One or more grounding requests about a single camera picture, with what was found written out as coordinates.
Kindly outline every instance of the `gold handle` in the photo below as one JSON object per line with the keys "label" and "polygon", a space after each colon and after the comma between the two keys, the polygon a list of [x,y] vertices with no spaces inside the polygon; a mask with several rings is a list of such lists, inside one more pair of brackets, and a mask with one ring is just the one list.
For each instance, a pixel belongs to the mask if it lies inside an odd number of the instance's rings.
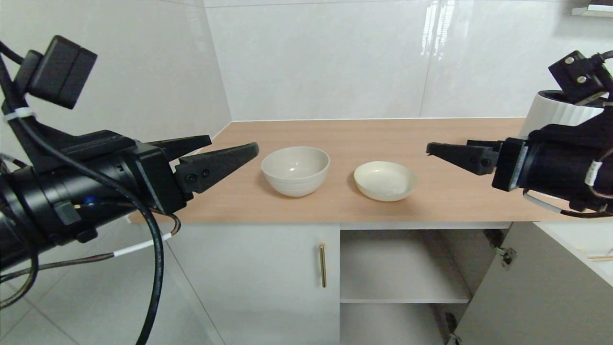
{"label": "gold handle", "polygon": [[321,265],[321,287],[328,286],[327,278],[326,278],[326,245],[319,245],[319,262]]}

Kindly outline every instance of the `white cabinet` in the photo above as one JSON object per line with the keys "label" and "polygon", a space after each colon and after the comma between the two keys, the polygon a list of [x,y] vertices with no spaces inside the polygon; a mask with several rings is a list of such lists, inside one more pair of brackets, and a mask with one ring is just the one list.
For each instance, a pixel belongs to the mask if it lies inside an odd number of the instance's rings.
{"label": "white cabinet", "polygon": [[443,345],[435,309],[464,345],[613,339],[613,277],[554,225],[515,223],[506,267],[482,230],[373,229],[187,225],[169,245],[225,345]]}
{"label": "white cabinet", "polygon": [[340,224],[206,224],[169,245],[225,345],[298,345],[339,343],[339,241]]}
{"label": "white cabinet", "polygon": [[511,227],[503,247],[517,257],[508,269],[494,259],[454,332],[463,345],[611,343],[613,276],[555,232]]}

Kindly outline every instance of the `white bowl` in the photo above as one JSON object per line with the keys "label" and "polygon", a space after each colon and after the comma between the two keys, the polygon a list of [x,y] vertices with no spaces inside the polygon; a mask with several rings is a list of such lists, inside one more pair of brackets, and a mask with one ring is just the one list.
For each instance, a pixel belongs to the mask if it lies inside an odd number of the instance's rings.
{"label": "white bowl", "polygon": [[415,172],[389,161],[362,164],[353,172],[353,178],[360,192],[379,201],[402,200],[417,185]]}
{"label": "white bowl", "polygon": [[287,196],[305,196],[317,190],[328,175],[330,157],[307,146],[274,151],[262,161],[262,171],[270,185]]}

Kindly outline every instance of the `shelf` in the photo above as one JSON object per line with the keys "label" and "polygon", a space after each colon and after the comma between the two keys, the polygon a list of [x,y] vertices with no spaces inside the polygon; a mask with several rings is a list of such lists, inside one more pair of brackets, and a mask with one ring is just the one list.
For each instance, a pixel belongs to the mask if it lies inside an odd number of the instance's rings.
{"label": "shelf", "polygon": [[426,304],[341,304],[341,345],[443,345]]}
{"label": "shelf", "polygon": [[341,231],[341,303],[468,303],[437,231]]}

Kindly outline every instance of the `countertop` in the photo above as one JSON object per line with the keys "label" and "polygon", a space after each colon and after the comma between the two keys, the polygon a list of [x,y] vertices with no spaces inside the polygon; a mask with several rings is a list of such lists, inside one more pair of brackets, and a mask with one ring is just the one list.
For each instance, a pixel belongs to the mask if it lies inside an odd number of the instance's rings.
{"label": "countertop", "polygon": [[[520,190],[491,187],[492,176],[475,176],[437,157],[429,142],[465,144],[467,139],[504,140],[519,133],[522,118],[403,120],[310,120],[233,122],[201,152],[257,142],[254,160],[203,194],[177,215],[184,223],[243,222],[515,222],[564,220],[522,198]],[[313,146],[330,156],[326,181],[303,198],[280,195],[261,172],[262,160],[288,146]],[[419,179],[410,196],[383,203],[363,196],[353,181],[359,165],[386,160],[409,166]],[[142,222],[139,215],[133,222]]]}

